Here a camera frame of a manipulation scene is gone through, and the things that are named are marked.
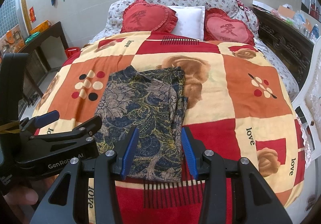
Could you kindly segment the person's left hand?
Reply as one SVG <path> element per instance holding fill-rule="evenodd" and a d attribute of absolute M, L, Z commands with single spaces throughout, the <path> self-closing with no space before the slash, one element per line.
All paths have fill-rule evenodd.
<path fill-rule="evenodd" d="M 31 183 L 31 188 L 16 186 L 3 196 L 12 212 L 22 223 L 30 223 L 34 212 L 32 206 L 42 200 L 56 178 L 57 175 L 34 181 Z"/>

